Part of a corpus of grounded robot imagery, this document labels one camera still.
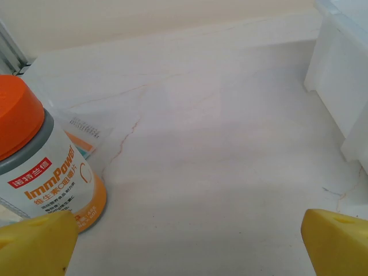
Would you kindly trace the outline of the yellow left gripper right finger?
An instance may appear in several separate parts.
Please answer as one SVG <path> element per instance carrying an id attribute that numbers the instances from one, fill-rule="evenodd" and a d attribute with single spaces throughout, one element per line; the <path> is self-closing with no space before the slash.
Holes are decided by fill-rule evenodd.
<path id="1" fill-rule="evenodd" d="M 316 275 L 367 275 L 367 221 L 308 209 L 301 236 Z"/>

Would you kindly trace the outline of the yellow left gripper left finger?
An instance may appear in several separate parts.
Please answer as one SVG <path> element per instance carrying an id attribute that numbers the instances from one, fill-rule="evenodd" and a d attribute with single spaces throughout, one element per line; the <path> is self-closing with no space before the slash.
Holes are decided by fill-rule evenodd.
<path id="1" fill-rule="evenodd" d="M 70 211 L 1 227 L 1 275 L 65 275 L 78 233 Z"/>

